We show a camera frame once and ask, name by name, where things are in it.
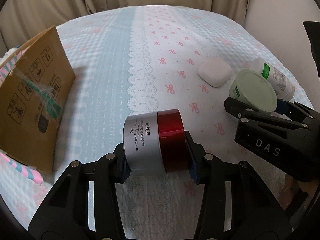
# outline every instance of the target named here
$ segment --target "bedsheet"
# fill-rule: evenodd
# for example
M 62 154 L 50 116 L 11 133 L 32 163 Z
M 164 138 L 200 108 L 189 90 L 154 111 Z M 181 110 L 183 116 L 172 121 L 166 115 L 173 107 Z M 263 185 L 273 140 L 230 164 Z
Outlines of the bedsheet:
M 39 186 L 0 158 L 0 193 L 25 228 L 71 161 L 92 162 L 113 152 L 128 115 L 172 108 L 180 110 L 185 129 L 206 152 L 232 163 L 247 160 L 279 195 L 284 173 L 233 141 L 237 120 L 224 111 L 223 102 L 237 72 L 262 57 L 295 85 L 295 101 L 312 105 L 294 76 L 240 25 L 202 10 L 143 6 L 77 18 L 57 29 L 76 79 L 58 133 L 54 172 L 43 174 Z M 214 56 L 233 69 L 219 88 L 197 74 Z M 92 189 L 89 224 L 94 229 Z M 203 186 L 195 185 L 188 171 L 131 176 L 116 190 L 127 238 L 193 237 Z

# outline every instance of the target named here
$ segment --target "screw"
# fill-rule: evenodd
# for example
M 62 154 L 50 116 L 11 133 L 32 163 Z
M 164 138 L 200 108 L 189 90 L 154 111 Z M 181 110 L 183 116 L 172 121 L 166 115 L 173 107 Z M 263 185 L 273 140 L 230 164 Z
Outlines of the screw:
M 249 122 L 249 119 L 247 119 L 247 118 L 241 118 L 240 121 L 241 121 L 241 122 Z
M 114 159 L 116 156 L 115 156 L 115 154 L 114 153 L 108 153 L 107 155 L 106 155 L 106 158 L 108 159 L 108 160 L 112 160 L 112 159 Z
M 248 168 L 249 163 L 247 163 L 246 161 L 242 161 L 242 162 L 240 162 L 240 166 L 243 168 Z
M 79 161 L 73 161 L 73 162 L 71 163 L 71 167 L 76 167 L 76 166 L 78 166 L 79 164 L 80 164 Z
M 210 153 L 207 153 L 207 154 L 204 156 L 204 158 L 205 158 L 206 160 L 208 160 L 208 161 L 211 161 L 211 160 L 213 159 L 213 155 L 210 154 Z

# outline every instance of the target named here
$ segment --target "printed symbol on box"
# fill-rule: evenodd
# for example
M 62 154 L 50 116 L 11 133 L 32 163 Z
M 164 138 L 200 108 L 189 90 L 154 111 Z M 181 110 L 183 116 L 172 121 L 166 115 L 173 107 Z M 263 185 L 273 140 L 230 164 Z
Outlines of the printed symbol on box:
M 14 94 L 9 103 L 7 114 L 10 115 L 18 124 L 21 124 L 26 109 L 27 107 L 24 102 L 17 94 Z
M 60 88 L 61 88 L 61 79 L 57 77 L 52 84 L 52 89 L 51 89 L 52 98 L 57 97 L 57 94 L 59 93 Z
M 44 74 L 44 67 L 42 66 L 42 63 L 40 62 L 39 58 L 37 58 L 34 61 L 34 63 L 30 66 L 30 72 L 33 75 L 33 77 L 39 82 Z
M 42 114 L 40 114 L 39 121 L 38 121 L 38 129 L 40 132 L 45 133 L 47 131 L 49 124 L 49 120 L 46 119 Z
M 26 79 L 30 80 L 30 76 L 26 73 Z M 21 92 L 21 94 L 24 96 L 26 100 L 30 100 L 34 89 L 30 87 L 30 85 L 24 80 L 21 79 L 19 85 L 18 85 L 18 90 Z
M 46 47 L 44 51 L 41 52 L 41 57 L 44 64 L 48 67 L 50 63 L 53 61 L 53 55 L 51 53 L 50 47 Z

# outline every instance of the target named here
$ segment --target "white bottle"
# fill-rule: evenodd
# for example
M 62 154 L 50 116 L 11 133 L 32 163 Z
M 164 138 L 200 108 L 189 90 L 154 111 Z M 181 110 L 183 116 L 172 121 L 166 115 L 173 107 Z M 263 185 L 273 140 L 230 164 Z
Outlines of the white bottle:
M 271 64 L 265 62 L 262 58 L 256 58 L 252 63 L 250 69 L 262 75 L 269 81 L 276 92 L 278 99 L 290 101 L 294 96 L 294 85 L 290 80 L 279 70 Z

